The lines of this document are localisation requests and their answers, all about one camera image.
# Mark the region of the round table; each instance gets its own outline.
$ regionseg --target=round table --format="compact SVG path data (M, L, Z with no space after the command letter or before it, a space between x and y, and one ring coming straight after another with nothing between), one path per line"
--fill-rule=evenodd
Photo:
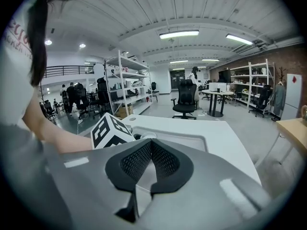
M209 94L210 95L210 108L209 111L207 112L208 115L212 116L212 117L222 117L223 115L223 109L224 109L224 103L225 103L225 96L226 95L232 95L234 94L231 91L226 91L226 92L213 92L210 90L203 90L201 91L204 94ZM213 105L213 110L212 110L212 99L213 99L213 95L214 95L214 105ZM218 112L216 111L216 101L217 101L217 96L221 95L223 96L222 98L222 107L221 107L221 111Z

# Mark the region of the brick wall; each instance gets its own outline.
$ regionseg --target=brick wall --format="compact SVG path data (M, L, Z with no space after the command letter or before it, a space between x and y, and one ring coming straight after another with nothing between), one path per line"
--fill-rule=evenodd
M279 77L277 73L279 72L279 67L283 67L286 69L284 72L285 75L287 73L299 74L302 75L303 79L303 89L302 89L302 97L301 97L301 106L307 104L307 50L304 44L283 47L279 49L273 49L270 51L266 51L264 53L245 57L239 59L237 61L225 64L218 68L210 70L210 79L219 79L219 71L222 71L224 68L231 69L235 67L242 67L248 65L248 62L252 64L263 63L265 59L268 59L270 63L275 63L275 81L279 82Z

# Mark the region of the white refrigerator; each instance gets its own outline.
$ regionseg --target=white refrigerator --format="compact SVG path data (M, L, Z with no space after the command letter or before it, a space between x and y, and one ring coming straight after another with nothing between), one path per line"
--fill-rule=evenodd
M302 94L302 76L287 74L287 90L281 120L296 118Z

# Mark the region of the white ceiling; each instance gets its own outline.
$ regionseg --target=white ceiling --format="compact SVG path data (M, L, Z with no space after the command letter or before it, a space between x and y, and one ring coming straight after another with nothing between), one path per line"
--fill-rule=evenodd
M299 35L280 0L72 0L55 3L50 12L47 38L53 44L49 51L77 52L79 44L85 43L83 54L109 58L121 49L156 66L169 67L170 61L182 59L188 59L189 66L221 65L259 52L257 46L265 44L266 50ZM173 38L173 43L159 37L189 29L200 33ZM242 44L227 39L227 34L256 46L234 52ZM220 62L204 63L202 58Z

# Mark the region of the table leg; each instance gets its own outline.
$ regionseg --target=table leg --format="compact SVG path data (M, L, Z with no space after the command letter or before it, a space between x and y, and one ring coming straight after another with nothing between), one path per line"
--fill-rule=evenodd
M267 152L267 154L265 154L262 158L259 158L258 161L255 163L256 168L258 168L262 164L262 162L267 158L267 156L269 155L269 153L272 151L273 147L275 146L275 143L277 142L278 138L279 138L279 133L278 133L273 145L271 146L270 150Z
M212 111L213 117L215 117L216 101L217 101L217 94L214 95L214 104L213 104L213 111Z
M289 155L289 153L291 152L291 150L292 150L292 145L290 145L290 148L289 148L289 150L286 152L286 154L284 155L284 157L282 158L282 160L280 160L280 164L283 164L283 161L288 157L288 155Z
M213 94L210 94L210 108L209 108L209 112L211 112L211 110L212 110L212 99L213 99Z
M221 114L223 114L224 110L224 102L225 102L225 95L222 96L222 107L221 107Z

